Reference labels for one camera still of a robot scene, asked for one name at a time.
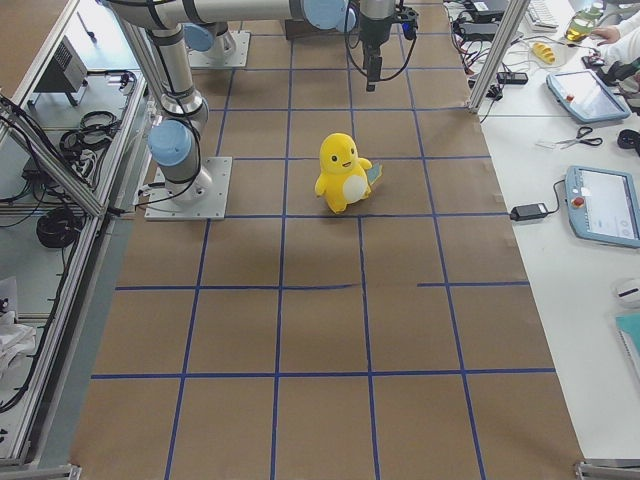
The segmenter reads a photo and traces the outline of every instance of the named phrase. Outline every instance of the metal base plate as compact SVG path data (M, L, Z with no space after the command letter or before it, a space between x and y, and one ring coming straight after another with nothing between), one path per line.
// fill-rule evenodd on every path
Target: metal base plate
M174 200L166 200L147 205L144 216L147 220L203 220L211 218L222 220L227 208L227 194L231 180L231 157L210 157L202 160L202 168L206 169L213 185L201 198L193 203L180 204ZM164 182L164 175L158 168L154 182ZM150 202L162 200L169 196L164 188L151 191Z
M222 68L245 67L249 55L249 38L251 34L245 31L230 32L236 42L236 51L223 59L214 59L202 52L189 52L189 65L194 70L213 70Z

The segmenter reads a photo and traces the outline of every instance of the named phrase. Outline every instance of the stuffed animal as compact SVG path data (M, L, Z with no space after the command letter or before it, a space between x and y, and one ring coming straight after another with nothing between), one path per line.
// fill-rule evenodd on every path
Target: stuffed animal
M332 133L320 146L320 176L316 195L324 196L333 213L342 213L347 205L367 198L371 182L365 170L372 168L366 158L358 157L353 139L344 133Z

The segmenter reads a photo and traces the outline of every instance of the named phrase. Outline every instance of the mouse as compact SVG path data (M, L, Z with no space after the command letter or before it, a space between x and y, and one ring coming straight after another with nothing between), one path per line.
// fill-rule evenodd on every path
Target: mouse
M640 278L619 281L614 286L614 295L624 307L640 307Z

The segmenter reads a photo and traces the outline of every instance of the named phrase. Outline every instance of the touchscreen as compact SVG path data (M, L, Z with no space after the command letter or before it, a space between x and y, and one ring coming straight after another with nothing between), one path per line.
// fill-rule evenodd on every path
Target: touchscreen
M585 198L587 230L592 233L637 239L633 207L627 178L609 173L582 170L582 196Z
M589 72L557 75L556 81L567 95L573 95L571 108L584 117L599 117L620 113L622 108L614 102Z

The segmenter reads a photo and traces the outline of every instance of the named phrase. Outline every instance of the plush toy's tail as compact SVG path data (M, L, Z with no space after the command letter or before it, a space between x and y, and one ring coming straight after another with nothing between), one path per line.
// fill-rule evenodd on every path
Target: plush toy's tail
M374 163L369 170L366 170L366 174L369 185L373 185L382 176L382 165Z

